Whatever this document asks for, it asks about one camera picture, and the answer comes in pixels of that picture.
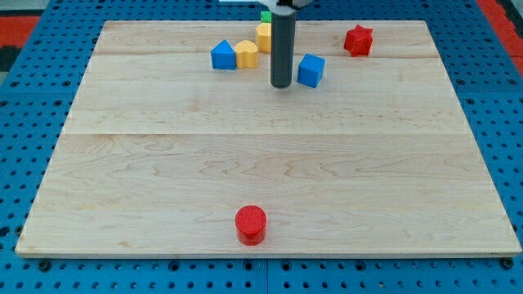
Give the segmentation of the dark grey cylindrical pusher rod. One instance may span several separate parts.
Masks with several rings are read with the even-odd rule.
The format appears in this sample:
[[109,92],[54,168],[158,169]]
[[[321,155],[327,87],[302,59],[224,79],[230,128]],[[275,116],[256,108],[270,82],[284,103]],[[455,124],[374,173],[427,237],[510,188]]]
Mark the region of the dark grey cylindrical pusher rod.
[[276,88],[289,87],[292,82],[295,24],[295,12],[288,16],[272,16],[270,83]]

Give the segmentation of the grey robot end mount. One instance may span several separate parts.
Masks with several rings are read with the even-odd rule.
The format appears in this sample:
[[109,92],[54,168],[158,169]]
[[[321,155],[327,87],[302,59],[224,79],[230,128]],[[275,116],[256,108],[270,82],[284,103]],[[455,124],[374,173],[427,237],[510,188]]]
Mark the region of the grey robot end mount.
[[308,6],[313,0],[259,0],[271,11],[297,11]]

